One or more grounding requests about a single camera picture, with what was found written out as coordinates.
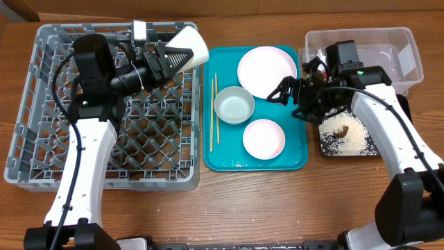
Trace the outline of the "grey round bowl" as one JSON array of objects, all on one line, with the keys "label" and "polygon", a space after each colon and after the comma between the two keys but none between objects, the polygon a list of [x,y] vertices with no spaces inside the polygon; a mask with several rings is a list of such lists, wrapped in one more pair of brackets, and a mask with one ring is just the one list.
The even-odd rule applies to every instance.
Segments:
[{"label": "grey round bowl", "polygon": [[254,97],[239,86],[221,90],[217,96],[219,119],[228,124],[241,124],[247,121],[255,109]]}]

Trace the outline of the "brown food scrap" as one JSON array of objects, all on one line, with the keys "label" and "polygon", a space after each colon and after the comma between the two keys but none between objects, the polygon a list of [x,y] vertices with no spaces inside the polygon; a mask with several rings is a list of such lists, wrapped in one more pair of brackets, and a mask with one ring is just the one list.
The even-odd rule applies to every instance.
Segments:
[{"label": "brown food scrap", "polygon": [[347,135],[348,129],[348,126],[342,126],[342,128],[339,128],[333,132],[333,136],[336,138],[343,138]]}]

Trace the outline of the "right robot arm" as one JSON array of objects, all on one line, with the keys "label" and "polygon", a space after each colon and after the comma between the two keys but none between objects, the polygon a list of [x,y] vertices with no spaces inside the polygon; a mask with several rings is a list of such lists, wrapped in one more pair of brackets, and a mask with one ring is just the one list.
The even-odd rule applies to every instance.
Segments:
[{"label": "right robot arm", "polygon": [[399,104],[388,74],[364,67],[352,40],[326,48],[326,59],[302,65],[307,78],[287,76],[266,98],[297,105],[292,117],[319,124],[331,109],[349,108],[368,130],[390,183],[374,220],[338,236],[333,249],[414,249],[443,238],[443,160],[423,141]]}]

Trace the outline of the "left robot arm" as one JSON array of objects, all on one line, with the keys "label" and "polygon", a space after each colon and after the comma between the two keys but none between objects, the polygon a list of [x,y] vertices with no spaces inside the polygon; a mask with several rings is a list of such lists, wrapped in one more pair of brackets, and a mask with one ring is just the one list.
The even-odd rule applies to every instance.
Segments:
[{"label": "left robot arm", "polygon": [[56,198],[43,226],[30,228],[25,249],[147,249],[147,237],[114,240],[101,223],[101,198],[105,169],[125,113],[124,99],[167,84],[177,73],[209,59],[196,31],[179,32],[166,45],[157,43],[153,53],[144,51],[123,67],[115,67],[111,41],[91,34],[74,41],[79,76],[71,87],[71,103],[55,104],[69,122],[69,148]]}]

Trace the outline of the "small pink bowl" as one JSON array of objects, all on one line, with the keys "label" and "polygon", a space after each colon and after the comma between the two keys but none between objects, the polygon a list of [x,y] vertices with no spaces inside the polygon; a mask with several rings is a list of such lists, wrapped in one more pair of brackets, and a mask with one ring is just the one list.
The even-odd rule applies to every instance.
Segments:
[{"label": "small pink bowl", "polygon": [[242,141],[252,157],[271,160],[282,153],[286,138],[279,124],[269,119],[258,119],[247,125]]}]

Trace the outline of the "white paper cup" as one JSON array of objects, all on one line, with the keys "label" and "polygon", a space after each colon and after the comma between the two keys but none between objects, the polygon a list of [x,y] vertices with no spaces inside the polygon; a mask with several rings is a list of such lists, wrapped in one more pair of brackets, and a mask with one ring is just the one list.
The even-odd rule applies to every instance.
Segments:
[{"label": "white paper cup", "polygon": [[179,70],[184,72],[206,63],[209,60],[209,50],[200,33],[193,26],[184,27],[167,44],[167,47],[191,49],[193,57]]}]

